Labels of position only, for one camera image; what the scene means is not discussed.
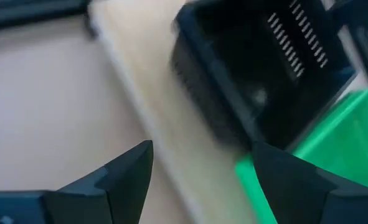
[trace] white table surface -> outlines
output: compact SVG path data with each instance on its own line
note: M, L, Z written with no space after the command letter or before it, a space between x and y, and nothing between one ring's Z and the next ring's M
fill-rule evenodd
M146 131L196 223L255 223L234 172L237 146L218 142L169 66L172 22L185 0L116 0L93 5L101 41ZM341 34L346 43L348 36ZM351 44L347 49L357 68ZM368 85L359 74L350 89Z

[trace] light wooden surface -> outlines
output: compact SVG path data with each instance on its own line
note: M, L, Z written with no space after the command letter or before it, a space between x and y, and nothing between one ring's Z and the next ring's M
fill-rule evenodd
M117 74L156 143L156 154L194 221L255 223L234 172L238 151L214 139L169 66L176 40L172 22L184 3L105 1L93 5L93 15ZM365 86L361 74L351 88Z

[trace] ventilation slot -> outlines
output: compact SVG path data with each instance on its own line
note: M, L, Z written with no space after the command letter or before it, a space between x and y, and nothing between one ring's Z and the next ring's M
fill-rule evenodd
M291 43L291 40L286 34L286 30L283 28L283 24L280 22L280 19L276 13L273 13L268 18L268 23L277 39L279 45L281 46L285 56L287 57L290 66L292 67L296 77L300 77L304 73L304 66L301 59L298 57L298 54Z
M289 10L295 17L296 22L298 23L298 26L300 27L301 32L304 35L304 38L306 39L309 47L313 51L314 57L317 63L319 64L319 67L321 68L325 67L329 60L326 57L326 53L323 50L322 45L319 43L318 37L314 33L312 25L298 0L294 0L293 2L290 3Z

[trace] black plastic basket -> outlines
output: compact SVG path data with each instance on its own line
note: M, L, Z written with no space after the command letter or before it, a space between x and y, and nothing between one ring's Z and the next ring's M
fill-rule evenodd
M368 74L368 0L336 1L329 11L337 26L348 26Z
M201 108L220 105L214 113L226 112L251 141L292 148L354 74L319 0L201 0L176 20L177 45L193 60L173 60L196 80L195 95L210 96L201 104L216 102Z
M90 0L0 0L0 29L83 14Z

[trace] green plastic part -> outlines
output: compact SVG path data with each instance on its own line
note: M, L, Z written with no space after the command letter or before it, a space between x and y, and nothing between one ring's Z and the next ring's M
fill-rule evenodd
M368 187L368 90L348 94L316 125L293 155ZM236 173L262 224L277 223L258 183L252 157Z

